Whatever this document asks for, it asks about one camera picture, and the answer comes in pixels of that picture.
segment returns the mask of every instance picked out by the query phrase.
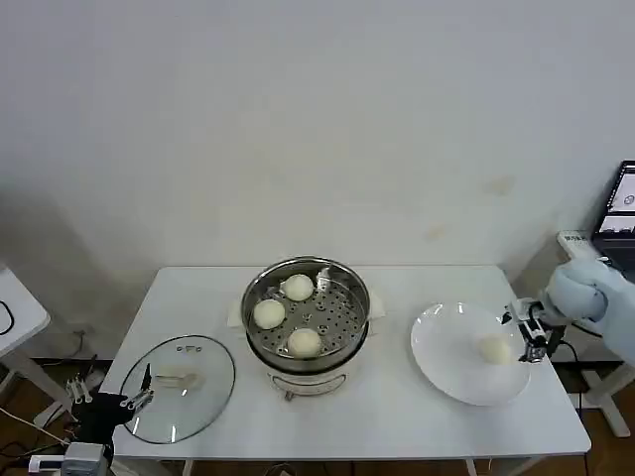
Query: white wall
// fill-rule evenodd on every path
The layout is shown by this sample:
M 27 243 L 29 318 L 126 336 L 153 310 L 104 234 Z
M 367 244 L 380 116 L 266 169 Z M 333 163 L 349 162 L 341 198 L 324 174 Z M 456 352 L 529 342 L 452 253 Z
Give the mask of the white wall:
M 104 355 L 166 265 L 316 253 L 514 278 L 633 157 L 634 14 L 1 2 L 4 260 Z

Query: stainless steel steamer basket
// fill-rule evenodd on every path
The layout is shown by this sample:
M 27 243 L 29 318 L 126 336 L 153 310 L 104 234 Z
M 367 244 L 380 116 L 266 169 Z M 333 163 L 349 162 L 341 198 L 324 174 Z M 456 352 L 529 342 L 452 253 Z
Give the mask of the stainless steel steamer basket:
M 316 287 L 303 301 L 288 299 L 280 289 L 283 281 L 296 274 L 309 276 Z M 254 306 L 263 299 L 275 299 L 285 307 L 285 320 L 270 330 L 261 329 L 253 319 Z M 366 286 L 354 271 L 325 258 L 302 256 L 267 268 L 247 287 L 240 307 L 254 353 L 265 364 L 289 374 L 319 374 L 343 364 L 368 333 L 370 297 Z M 299 359 L 289 353 L 287 339 L 303 327 L 321 337 L 319 356 Z

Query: wooden floor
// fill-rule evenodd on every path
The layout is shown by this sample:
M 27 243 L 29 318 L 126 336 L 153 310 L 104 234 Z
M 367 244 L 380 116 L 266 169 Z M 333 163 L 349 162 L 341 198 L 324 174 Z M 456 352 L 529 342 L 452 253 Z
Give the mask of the wooden floor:
M 72 366 L 49 367 L 47 371 L 54 378 L 63 381 L 76 372 Z M 576 372 L 560 370 L 559 375 L 570 392 L 578 391 L 581 383 Z M 631 384 L 616 396 L 617 406 L 621 409 L 631 428 L 635 430 L 635 385 Z M 35 388 L 30 382 L 20 380 L 11 390 L 0 396 L 0 405 L 9 412 L 31 420 L 49 403 L 47 396 Z M 616 438 L 612 435 L 603 416 L 597 411 L 585 411 L 584 425 L 592 440 L 592 448 L 588 454 L 589 474 L 592 476 L 635 476 L 635 436 Z M 49 431 L 56 435 L 64 435 L 64 420 L 55 421 Z M 18 440 L 27 448 L 34 447 L 37 433 L 30 427 L 18 423 L 0 414 L 0 447 L 9 441 Z M 38 445 L 53 441 L 43 435 Z M 20 453 L 20 448 L 10 447 L 3 452 Z M 0 468 L 9 459 L 0 456 Z M 272 461 L 262 462 L 198 462 L 194 466 L 195 476 L 261 476 L 275 464 Z M 179 474 L 182 462 L 166 462 L 175 474 Z M 467 474 L 462 461 L 401 461 L 401 462 L 294 462 L 293 471 L 298 476 L 464 476 Z M 488 461 L 478 461 L 479 474 L 487 474 Z M 25 469 L 10 469 L 0 476 L 26 475 Z M 527 476 L 562 476 L 584 475 L 581 456 L 553 457 L 527 471 Z

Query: white plate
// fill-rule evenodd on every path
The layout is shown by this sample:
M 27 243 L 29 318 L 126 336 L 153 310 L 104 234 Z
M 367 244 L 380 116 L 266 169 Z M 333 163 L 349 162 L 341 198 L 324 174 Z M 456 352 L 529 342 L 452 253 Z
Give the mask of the white plate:
M 504 336 L 514 357 L 523 354 L 525 344 L 518 326 L 502 325 L 501 318 L 475 304 L 435 304 L 413 325 L 415 360 L 439 390 L 457 400 L 479 406 L 506 404 L 529 384 L 531 364 L 493 365 L 480 356 L 478 340 L 494 333 Z

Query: screen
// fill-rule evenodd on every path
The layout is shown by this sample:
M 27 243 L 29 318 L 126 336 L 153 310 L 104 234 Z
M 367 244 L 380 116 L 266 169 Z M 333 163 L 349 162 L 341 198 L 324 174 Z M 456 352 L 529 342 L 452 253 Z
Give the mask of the screen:
M 598 231 L 635 238 L 635 163 L 622 165 Z

